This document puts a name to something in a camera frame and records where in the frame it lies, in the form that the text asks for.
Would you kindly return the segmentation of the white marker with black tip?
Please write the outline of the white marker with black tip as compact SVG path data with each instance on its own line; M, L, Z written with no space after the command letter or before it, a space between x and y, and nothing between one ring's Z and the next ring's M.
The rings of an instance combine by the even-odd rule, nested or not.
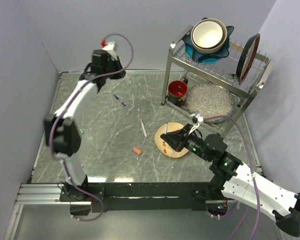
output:
M167 134L168 132L168 123L165 124L164 134Z

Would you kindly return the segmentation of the white marker with pink end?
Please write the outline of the white marker with pink end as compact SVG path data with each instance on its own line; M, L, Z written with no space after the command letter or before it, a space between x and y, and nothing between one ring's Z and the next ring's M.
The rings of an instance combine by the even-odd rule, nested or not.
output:
M147 132L146 132L146 129L145 129L145 125L144 125L144 122L141 118L139 118L139 121L140 121L140 124L141 124L141 129L142 129L142 132L144 134L144 137L145 138L148 138L148 135L147 135Z

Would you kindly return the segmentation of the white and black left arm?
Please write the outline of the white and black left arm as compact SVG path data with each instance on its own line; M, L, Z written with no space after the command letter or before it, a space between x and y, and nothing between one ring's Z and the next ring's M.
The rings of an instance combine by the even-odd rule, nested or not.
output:
M44 117L46 145L50 147L51 155L60 161L65 172L64 193L71 194L78 201L85 200L90 189L78 154L82 139L76 119L81 117L107 79L118 80L125 75L112 46L94 50L91 62L80 75L74 91L58 110Z

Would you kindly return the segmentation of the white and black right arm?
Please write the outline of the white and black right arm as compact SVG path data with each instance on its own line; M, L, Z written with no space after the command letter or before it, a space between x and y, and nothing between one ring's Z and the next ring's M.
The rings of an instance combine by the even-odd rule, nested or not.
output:
M223 196L259 210L273 220L286 234L300 236L300 192L286 190L258 173L226 151L227 145L220 134L205 138L190 131L191 124L180 130L163 133L161 139L174 151L187 149L204 161L214 177L209 182L209 195L214 199Z

